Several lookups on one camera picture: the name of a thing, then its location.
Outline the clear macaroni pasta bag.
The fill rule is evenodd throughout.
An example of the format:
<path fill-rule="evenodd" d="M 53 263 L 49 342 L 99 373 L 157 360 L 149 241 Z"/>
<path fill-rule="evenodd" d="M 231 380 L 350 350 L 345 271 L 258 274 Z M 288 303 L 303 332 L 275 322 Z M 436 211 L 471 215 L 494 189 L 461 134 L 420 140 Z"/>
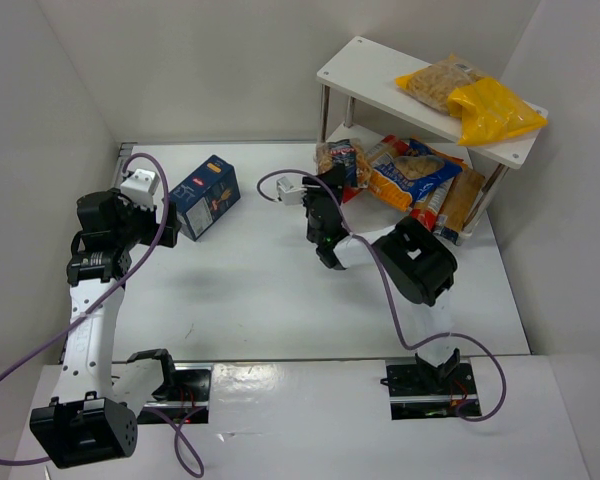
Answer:
<path fill-rule="evenodd" d="M 396 86 L 443 114 L 449 114 L 447 99 L 457 88 L 471 85 L 488 74 L 454 54 L 413 73 L 397 77 Z"/>

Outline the yellow pasta bag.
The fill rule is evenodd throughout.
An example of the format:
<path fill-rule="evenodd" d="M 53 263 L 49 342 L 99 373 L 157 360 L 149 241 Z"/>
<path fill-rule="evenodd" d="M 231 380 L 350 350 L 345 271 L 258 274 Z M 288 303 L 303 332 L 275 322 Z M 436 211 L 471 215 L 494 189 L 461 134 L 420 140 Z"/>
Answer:
<path fill-rule="evenodd" d="M 548 120 L 493 77 L 454 89 L 449 115 L 461 120 L 462 146 L 511 140 L 548 125 Z"/>

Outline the orange red pasta bag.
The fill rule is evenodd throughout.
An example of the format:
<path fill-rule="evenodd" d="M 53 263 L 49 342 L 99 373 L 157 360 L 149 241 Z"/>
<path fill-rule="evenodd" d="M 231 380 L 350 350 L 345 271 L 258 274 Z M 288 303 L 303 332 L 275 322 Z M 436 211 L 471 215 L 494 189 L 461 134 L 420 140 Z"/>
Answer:
<path fill-rule="evenodd" d="M 355 153 L 349 157 L 354 161 L 354 173 L 351 184 L 344 187 L 343 202 L 366 190 L 389 206 L 407 212 L 413 203 L 413 195 L 409 192 L 406 176 L 395 161 L 410 151 L 409 145 L 388 135 L 366 152 L 357 140 L 353 146 Z"/>

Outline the brown spaghetti pack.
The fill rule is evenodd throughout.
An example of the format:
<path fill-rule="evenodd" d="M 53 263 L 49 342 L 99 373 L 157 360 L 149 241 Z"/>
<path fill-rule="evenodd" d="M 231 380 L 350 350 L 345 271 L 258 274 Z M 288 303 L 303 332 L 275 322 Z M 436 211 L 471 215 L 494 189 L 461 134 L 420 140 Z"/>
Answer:
<path fill-rule="evenodd" d="M 485 177 L 472 169 L 464 170 L 454 178 L 436 219 L 435 235 L 456 246 L 462 243 L 460 234 L 464 222 L 484 181 Z"/>

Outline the white two-tier shelf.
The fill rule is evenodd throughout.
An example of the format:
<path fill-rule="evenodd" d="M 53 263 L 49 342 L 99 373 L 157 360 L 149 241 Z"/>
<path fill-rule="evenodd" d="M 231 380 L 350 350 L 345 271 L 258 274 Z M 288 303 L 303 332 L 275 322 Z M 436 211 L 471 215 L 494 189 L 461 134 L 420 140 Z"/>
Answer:
<path fill-rule="evenodd" d="M 327 132 L 332 91 L 346 95 L 338 132 L 352 136 L 357 104 L 367 104 L 496 162 L 458 234 L 470 237 L 506 174 L 519 169 L 547 110 L 522 101 L 495 78 L 455 55 L 429 64 L 360 36 L 354 37 L 316 74 L 321 85 L 317 140 Z"/>

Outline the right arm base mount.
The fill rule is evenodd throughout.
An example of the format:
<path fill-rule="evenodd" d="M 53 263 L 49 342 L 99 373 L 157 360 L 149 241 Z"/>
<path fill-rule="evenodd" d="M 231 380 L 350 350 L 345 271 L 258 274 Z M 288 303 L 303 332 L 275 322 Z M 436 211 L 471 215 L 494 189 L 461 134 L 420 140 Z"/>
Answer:
<path fill-rule="evenodd" d="M 380 384 L 388 392 L 393 421 L 457 417 L 457 407 L 470 418 L 482 415 L 473 369 L 468 361 L 461 361 L 440 386 L 427 385 L 415 361 L 387 362 L 385 367 Z"/>

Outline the blue pasta box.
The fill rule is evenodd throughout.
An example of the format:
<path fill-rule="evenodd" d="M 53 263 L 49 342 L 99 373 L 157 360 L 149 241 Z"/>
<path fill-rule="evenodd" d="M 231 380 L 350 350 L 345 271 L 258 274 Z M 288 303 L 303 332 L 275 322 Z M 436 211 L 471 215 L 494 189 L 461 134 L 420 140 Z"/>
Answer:
<path fill-rule="evenodd" d="M 169 192 L 183 234 L 192 241 L 214 225 L 239 199 L 235 168 L 210 156 Z"/>

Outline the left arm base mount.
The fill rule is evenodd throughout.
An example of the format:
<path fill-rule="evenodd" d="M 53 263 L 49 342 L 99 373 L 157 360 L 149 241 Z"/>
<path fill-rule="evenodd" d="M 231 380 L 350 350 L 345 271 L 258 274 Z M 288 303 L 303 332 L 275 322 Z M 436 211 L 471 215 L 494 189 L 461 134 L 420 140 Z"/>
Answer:
<path fill-rule="evenodd" d="M 155 391 L 140 413 L 140 425 L 164 424 L 150 409 L 156 409 L 174 423 L 207 424 L 213 366 L 204 363 L 176 362 L 175 385 Z"/>

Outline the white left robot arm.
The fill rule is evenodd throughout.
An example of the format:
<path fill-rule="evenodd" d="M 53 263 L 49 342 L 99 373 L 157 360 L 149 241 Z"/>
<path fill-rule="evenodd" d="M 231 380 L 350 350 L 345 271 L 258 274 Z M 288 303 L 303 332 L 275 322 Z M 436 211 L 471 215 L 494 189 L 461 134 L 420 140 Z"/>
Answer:
<path fill-rule="evenodd" d="M 137 419 L 174 371 L 165 349 L 137 352 L 112 376 L 116 322 L 125 286 L 137 263 L 130 251 L 155 240 L 172 248 L 179 223 L 172 209 L 156 219 L 152 187 L 120 187 L 77 201 L 81 225 L 71 245 L 67 281 L 71 330 L 48 406 L 36 408 L 30 430 L 59 469 L 126 458 L 138 440 Z"/>

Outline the blue macaroni pasta bag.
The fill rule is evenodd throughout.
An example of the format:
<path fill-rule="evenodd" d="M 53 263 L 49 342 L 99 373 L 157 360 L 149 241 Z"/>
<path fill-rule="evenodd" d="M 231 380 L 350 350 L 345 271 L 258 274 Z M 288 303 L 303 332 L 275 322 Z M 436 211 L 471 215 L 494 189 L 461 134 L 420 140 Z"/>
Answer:
<path fill-rule="evenodd" d="M 462 159 L 446 155 L 422 142 L 412 140 L 408 145 L 410 151 L 399 157 L 395 164 L 406 176 L 409 192 L 413 195 L 410 207 L 441 183 L 468 169 Z"/>

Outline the tricolour fusilli pasta bag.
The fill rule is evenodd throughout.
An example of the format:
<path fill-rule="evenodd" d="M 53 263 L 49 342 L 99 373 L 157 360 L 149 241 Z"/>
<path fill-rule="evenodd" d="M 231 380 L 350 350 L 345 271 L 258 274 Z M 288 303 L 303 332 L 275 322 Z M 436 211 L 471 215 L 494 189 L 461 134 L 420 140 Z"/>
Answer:
<path fill-rule="evenodd" d="M 315 163 L 318 174 L 326 173 L 335 166 L 343 166 L 345 185 L 354 189 L 366 189 L 372 174 L 360 141 L 357 138 L 316 145 Z"/>

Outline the red spaghetti pack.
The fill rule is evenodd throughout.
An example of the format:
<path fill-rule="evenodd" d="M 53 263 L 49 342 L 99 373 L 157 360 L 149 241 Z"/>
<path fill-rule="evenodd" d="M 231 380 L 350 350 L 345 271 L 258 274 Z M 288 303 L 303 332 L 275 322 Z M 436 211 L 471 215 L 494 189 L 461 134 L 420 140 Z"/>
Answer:
<path fill-rule="evenodd" d="M 453 178 L 446 180 L 421 200 L 418 200 L 411 209 L 409 216 L 432 232 L 453 182 Z"/>

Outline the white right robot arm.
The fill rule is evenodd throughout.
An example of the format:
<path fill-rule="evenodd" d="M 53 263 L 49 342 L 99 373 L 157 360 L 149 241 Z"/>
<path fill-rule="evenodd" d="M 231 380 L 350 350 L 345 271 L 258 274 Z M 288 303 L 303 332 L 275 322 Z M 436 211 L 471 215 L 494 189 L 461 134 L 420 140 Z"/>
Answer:
<path fill-rule="evenodd" d="M 341 211 L 345 171 L 337 166 L 317 176 L 302 178 L 307 239 L 329 269 L 346 270 L 370 263 L 379 268 L 389 310 L 402 347 L 415 354 L 421 382 L 439 388 L 460 361 L 452 346 L 449 291 L 458 264 L 454 255 L 410 216 L 383 230 L 355 234 Z M 392 290 L 412 305 L 411 319 L 418 340 L 407 343 Z"/>

